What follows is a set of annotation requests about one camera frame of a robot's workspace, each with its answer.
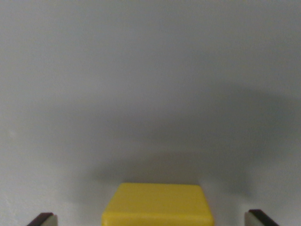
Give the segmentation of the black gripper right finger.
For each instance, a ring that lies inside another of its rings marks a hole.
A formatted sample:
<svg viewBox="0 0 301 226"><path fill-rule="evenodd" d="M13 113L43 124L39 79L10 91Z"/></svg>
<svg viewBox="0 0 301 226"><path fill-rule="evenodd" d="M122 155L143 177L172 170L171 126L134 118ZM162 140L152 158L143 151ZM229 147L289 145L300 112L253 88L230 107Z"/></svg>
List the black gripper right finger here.
<svg viewBox="0 0 301 226"><path fill-rule="evenodd" d="M252 209L244 214L244 226L279 226L260 209Z"/></svg>

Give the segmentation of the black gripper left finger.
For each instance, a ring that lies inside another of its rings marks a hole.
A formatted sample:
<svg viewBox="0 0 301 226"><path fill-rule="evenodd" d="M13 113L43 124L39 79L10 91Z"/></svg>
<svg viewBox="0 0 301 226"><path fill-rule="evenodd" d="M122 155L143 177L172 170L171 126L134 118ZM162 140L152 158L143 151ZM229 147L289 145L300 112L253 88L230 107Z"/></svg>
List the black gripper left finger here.
<svg viewBox="0 0 301 226"><path fill-rule="evenodd" d="M40 213L27 226L58 226L58 216L52 212Z"/></svg>

